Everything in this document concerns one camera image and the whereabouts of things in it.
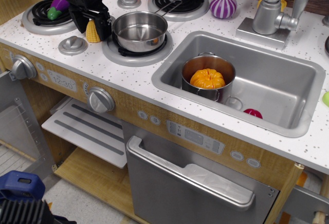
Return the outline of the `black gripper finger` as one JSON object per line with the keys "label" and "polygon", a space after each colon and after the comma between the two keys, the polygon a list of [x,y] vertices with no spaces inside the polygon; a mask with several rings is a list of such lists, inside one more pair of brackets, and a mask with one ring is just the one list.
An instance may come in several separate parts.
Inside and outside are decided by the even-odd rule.
{"label": "black gripper finger", "polygon": [[89,17],[85,16],[84,13],[86,13],[88,9],[83,6],[76,6],[71,4],[68,8],[68,11],[77,29],[81,33],[84,33],[89,22]]}
{"label": "black gripper finger", "polygon": [[112,18],[107,10],[94,10],[96,31],[101,41],[112,35]]}

